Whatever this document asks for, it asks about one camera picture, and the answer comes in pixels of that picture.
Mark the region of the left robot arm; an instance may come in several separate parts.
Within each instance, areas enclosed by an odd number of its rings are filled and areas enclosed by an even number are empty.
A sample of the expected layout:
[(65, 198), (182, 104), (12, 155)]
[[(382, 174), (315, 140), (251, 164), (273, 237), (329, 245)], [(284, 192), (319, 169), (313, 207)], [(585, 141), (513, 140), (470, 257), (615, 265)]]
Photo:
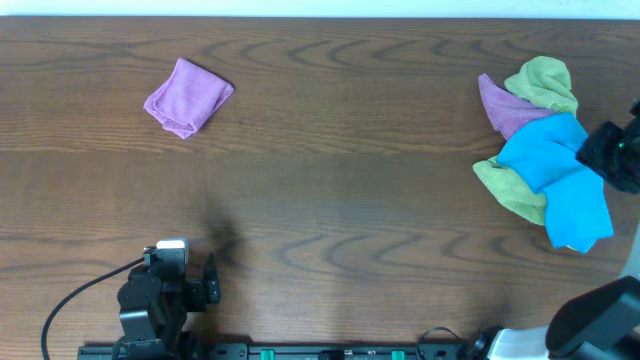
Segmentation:
[(132, 269), (117, 300), (124, 335), (111, 348), (117, 359), (206, 359), (207, 346), (184, 332), (187, 315), (221, 299), (215, 256), (199, 279), (186, 278), (187, 251), (152, 247)]

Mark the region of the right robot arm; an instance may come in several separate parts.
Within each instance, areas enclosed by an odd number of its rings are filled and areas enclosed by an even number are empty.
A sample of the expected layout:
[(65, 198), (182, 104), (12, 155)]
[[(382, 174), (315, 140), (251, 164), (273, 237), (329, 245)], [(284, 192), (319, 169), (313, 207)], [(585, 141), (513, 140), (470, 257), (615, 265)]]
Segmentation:
[[(639, 192), (639, 102), (625, 128), (607, 121), (578, 151), (577, 160), (616, 189)], [(459, 359), (630, 359), (639, 357), (639, 272), (567, 302), (548, 328), (497, 327), (466, 345)]]

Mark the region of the blue cloth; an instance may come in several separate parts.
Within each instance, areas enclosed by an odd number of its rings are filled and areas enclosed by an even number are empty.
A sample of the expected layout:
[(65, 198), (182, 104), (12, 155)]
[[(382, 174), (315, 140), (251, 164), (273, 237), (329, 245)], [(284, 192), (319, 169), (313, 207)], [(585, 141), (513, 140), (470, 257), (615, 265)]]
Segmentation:
[(546, 197), (544, 224), (553, 247), (580, 253), (614, 235), (603, 179), (577, 160), (587, 137), (572, 114), (556, 114), (522, 127), (497, 156)]

